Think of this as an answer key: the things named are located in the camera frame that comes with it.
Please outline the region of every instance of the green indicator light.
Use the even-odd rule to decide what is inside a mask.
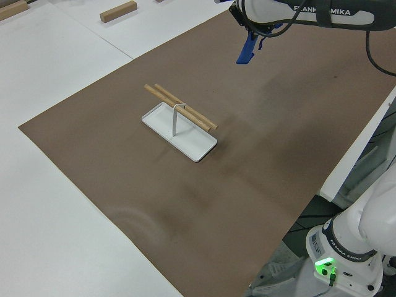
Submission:
[[[333,261],[334,261],[333,258],[326,258],[326,259],[319,260],[319,261],[315,262],[315,265],[316,266],[320,266],[320,265],[323,265],[323,264],[326,264],[326,263],[329,263],[329,262],[333,262]]]

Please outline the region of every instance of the brown paper sheet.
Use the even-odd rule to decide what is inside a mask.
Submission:
[[[184,296],[241,296],[396,83],[364,37],[295,25],[237,66],[226,12],[20,128]],[[372,39],[393,61],[395,33]],[[154,83],[219,125],[200,163],[141,122]]]

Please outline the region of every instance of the white stand with wooden sticks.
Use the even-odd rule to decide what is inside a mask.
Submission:
[[[217,144],[217,139],[208,133],[217,125],[160,85],[154,87],[144,86],[163,102],[142,116],[143,123],[192,161],[200,161]]]

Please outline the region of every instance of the wooden rod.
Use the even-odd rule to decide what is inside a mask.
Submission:
[[[160,93],[159,91],[155,90],[154,88],[152,88],[149,85],[144,85],[144,88],[146,90],[148,90],[151,94],[155,95],[157,98],[161,99],[162,101],[164,101],[166,104],[168,104],[170,107],[174,107],[175,103],[170,100],[169,98],[167,98],[166,96],[164,96],[162,93]],[[187,119],[189,119],[190,121],[192,121],[195,125],[199,126],[202,130],[208,132],[210,130],[210,126],[207,125],[206,123],[202,122],[200,119],[196,118],[193,114],[191,114],[190,112],[188,112],[187,110],[185,110],[183,107],[180,106],[176,106],[175,108],[180,114],[182,114],[183,116],[185,116]]]
[[[173,102],[175,103],[184,103],[183,101],[181,101],[178,97],[174,96],[171,92],[169,92],[168,90],[166,90],[165,88],[161,87],[158,84],[155,84],[154,87],[161,91],[162,93],[164,93],[166,96],[168,96]],[[185,107],[186,110],[188,110],[191,114],[193,114],[195,117],[197,117],[198,119],[200,119],[203,123],[206,123],[208,126],[210,126],[213,129],[217,129],[217,125],[215,123],[213,123],[211,120],[209,120],[206,116],[204,116],[203,114],[199,113],[198,111],[196,111],[194,108],[190,107],[189,105],[186,105]]]

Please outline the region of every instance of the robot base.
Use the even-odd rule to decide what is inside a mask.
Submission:
[[[316,268],[317,279],[330,283],[330,274],[335,272],[334,287],[356,297],[373,297],[380,289],[382,261],[379,253],[361,263],[345,259],[330,246],[322,226],[308,232],[306,248]]]

